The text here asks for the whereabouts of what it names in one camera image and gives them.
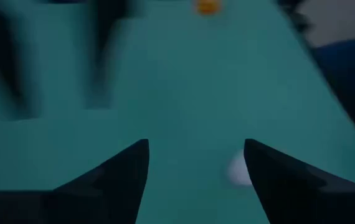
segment blurry black object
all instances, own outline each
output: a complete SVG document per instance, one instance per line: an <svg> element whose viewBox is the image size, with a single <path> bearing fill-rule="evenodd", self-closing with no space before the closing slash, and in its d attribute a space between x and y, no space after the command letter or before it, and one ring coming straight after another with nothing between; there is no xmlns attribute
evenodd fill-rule
<svg viewBox="0 0 355 224"><path fill-rule="evenodd" d="M297 12L298 8L304 3L304 1L305 0L277 0L277 4L290 17L294 28L300 33L308 31L311 27L308 19Z"/></svg>
<svg viewBox="0 0 355 224"><path fill-rule="evenodd" d="M55 190L0 192L0 223L134 224L148 164L142 139Z"/></svg>
<svg viewBox="0 0 355 224"><path fill-rule="evenodd" d="M21 74L17 62L16 43L11 32L9 20L0 13L0 79L6 85L14 105L17 116L30 118L33 114L27 102L27 96L21 87Z"/></svg>
<svg viewBox="0 0 355 224"><path fill-rule="evenodd" d="M105 59L112 49L118 35L118 22L130 16L131 0L94 0L94 23L96 29L95 65L96 70L91 76L89 86L90 108L107 108L109 105L107 94L112 77L105 71Z"/></svg>
<svg viewBox="0 0 355 224"><path fill-rule="evenodd" d="M355 223L355 183L294 159L256 140L244 157L271 224Z"/></svg>
<svg viewBox="0 0 355 224"><path fill-rule="evenodd" d="M81 3L85 2L85 0L47 0L49 3L56 4L69 4L69 3Z"/></svg>

